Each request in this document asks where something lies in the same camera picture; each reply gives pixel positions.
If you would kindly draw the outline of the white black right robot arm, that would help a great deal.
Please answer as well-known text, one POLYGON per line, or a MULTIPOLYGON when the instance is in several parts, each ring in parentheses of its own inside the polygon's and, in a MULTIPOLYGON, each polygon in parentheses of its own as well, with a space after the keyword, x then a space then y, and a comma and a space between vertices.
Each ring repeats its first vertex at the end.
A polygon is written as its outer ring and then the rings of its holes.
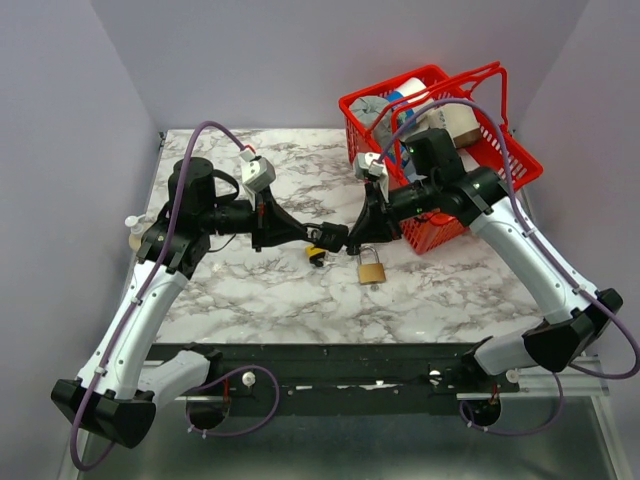
POLYGON ((480 392, 510 369, 541 366, 560 372, 598 339, 609 323, 604 308, 623 305, 613 288, 599 289, 564 260, 540 234, 532 233, 515 210, 496 171, 467 171, 449 134, 431 129, 406 139, 404 146, 420 176, 389 190, 387 170, 375 153, 360 153, 353 163, 365 182, 365 201, 346 243, 350 255, 364 244, 400 237, 402 221, 439 211, 456 218, 489 244, 536 301, 540 324, 476 344, 465 356, 460 379, 480 392))

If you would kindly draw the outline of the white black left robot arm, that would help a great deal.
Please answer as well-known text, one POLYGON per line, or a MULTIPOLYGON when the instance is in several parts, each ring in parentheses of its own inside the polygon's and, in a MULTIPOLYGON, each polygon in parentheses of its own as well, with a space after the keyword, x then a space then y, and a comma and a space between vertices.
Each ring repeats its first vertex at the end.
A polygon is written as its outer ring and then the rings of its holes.
POLYGON ((58 380, 51 392, 74 432, 133 448, 164 406, 189 391, 209 395, 220 387, 216 350, 189 346, 149 372, 143 364, 212 235, 248 234, 255 250, 306 239, 306 228, 275 202, 275 179, 274 166, 250 150, 241 154, 239 180, 205 158, 174 165, 168 201, 143 233, 130 286, 107 333, 77 376, 58 380))

